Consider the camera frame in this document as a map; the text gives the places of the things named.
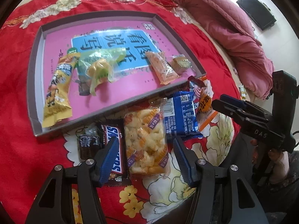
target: green plastic bag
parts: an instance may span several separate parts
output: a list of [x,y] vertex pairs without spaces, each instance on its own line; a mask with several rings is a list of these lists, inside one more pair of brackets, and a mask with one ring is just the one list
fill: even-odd
[[117,80],[115,72],[118,63],[127,55],[125,48],[96,49],[82,52],[77,70],[81,83],[90,87],[90,93],[95,96],[95,88],[106,81]]

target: blue gripper pad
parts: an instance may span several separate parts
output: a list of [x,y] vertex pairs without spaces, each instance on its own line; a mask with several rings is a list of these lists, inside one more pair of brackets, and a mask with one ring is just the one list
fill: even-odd
[[235,106],[237,108],[240,108],[242,110],[246,109],[246,105],[245,105],[245,103],[242,100],[235,99],[235,98],[233,98],[231,96],[228,96],[226,94],[222,94],[220,96],[220,100],[223,101],[223,102],[226,102],[226,103],[228,103],[230,105],[233,105],[233,106]]
[[117,137],[111,137],[107,146],[105,146],[102,155],[102,157],[104,157],[105,159],[103,160],[102,165],[100,167],[100,179],[99,179],[100,185],[103,185],[109,180],[109,176],[113,168],[118,151],[119,151],[119,140]]
[[173,151],[184,181],[189,187],[196,188],[198,186],[199,178],[197,176],[195,164],[198,157],[195,152],[187,149],[182,139],[178,136],[173,140]]

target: small cake package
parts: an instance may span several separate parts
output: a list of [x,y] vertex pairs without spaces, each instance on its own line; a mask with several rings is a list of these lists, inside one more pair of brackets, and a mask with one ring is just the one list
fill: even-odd
[[217,115],[217,111],[212,108],[213,91],[212,86],[206,76],[201,78],[188,78],[187,91],[195,93],[195,102],[198,102],[197,122],[198,129],[202,131]]
[[168,61],[171,67],[179,75],[191,68],[191,62],[184,55],[173,55]]
[[168,176],[170,165],[163,112],[160,107],[127,113],[124,128],[131,176]]

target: dark chocolate package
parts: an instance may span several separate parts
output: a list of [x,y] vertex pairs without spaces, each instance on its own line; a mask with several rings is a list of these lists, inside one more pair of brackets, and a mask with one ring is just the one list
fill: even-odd
[[[95,156],[99,149],[104,148],[111,137],[115,136],[119,139],[119,152],[116,156],[112,171],[107,185],[111,186],[127,186],[131,184],[129,171],[127,168],[127,158],[126,158],[126,144],[125,144],[125,135],[124,135],[124,121],[122,119],[117,120],[107,120],[105,122],[96,123],[97,133],[93,133],[90,138],[85,138],[86,134],[80,135],[78,137],[79,141],[79,150],[80,158],[86,160]],[[99,144],[96,147],[95,138],[98,137]],[[85,143],[90,141],[89,144],[84,144],[84,147],[81,145],[81,142]]]

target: snack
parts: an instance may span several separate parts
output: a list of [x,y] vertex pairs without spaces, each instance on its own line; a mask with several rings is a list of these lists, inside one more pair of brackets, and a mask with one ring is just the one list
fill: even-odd
[[169,64],[179,75],[191,68],[191,62],[184,55],[171,56],[171,59]]
[[73,53],[59,59],[46,95],[43,128],[53,126],[62,119],[72,117],[72,108],[68,101],[68,90],[71,75],[79,57],[80,53]]
[[165,52],[146,52],[148,60],[154,68],[157,77],[162,85],[167,85],[180,76],[171,68],[165,60]]
[[199,79],[191,76],[188,78],[187,90],[194,92],[196,97],[194,101],[199,102],[196,118],[198,129],[202,131],[218,113],[212,108],[213,91],[211,84],[205,76]]
[[96,49],[82,52],[78,62],[78,77],[81,85],[80,95],[95,95],[97,85],[109,81],[114,82],[118,63],[121,62],[127,51],[125,48]]
[[127,113],[124,125],[130,174],[170,174],[160,107]]
[[[127,169],[123,125],[124,121],[121,119],[107,120],[104,123],[96,123],[97,132],[95,132],[95,127],[92,126],[85,129],[85,134],[80,135],[78,138],[80,158],[82,160],[93,158],[99,149],[105,148],[111,137],[115,136],[119,139],[119,152],[107,182],[107,185],[111,186],[127,186],[131,184],[130,175]],[[90,144],[85,144],[83,147],[80,144],[82,142],[80,139],[84,139],[84,141],[86,141],[87,134],[91,134],[89,135],[91,141]],[[99,139],[97,147],[93,142],[95,136],[98,136]]]
[[241,100],[246,101],[246,91],[243,85],[239,86],[239,91],[241,95]]
[[179,91],[163,106],[167,138],[200,134],[196,120],[198,103],[194,103],[194,92]]
[[111,137],[116,136],[119,139],[118,155],[107,184],[111,186],[130,185],[131,180],[127,167],[126,143],[124,142],[124,120],[107,120],[104,123],[98,123],[97,126],[99,128],[99,135],[103,139],[104,147],[108,144]]
[[99,59],[88,68],[86,74],[92,78],[92,83],[90,85],[90,93],[93,96],[95,94],[95,88],[102,84],[103,82],[114,81],[114,71],[113,67],[105,60]]
[[99,136],[79,135],[78,145],[80,152],[80,159],[87,160],[94,158],[99,149],[102,149]]

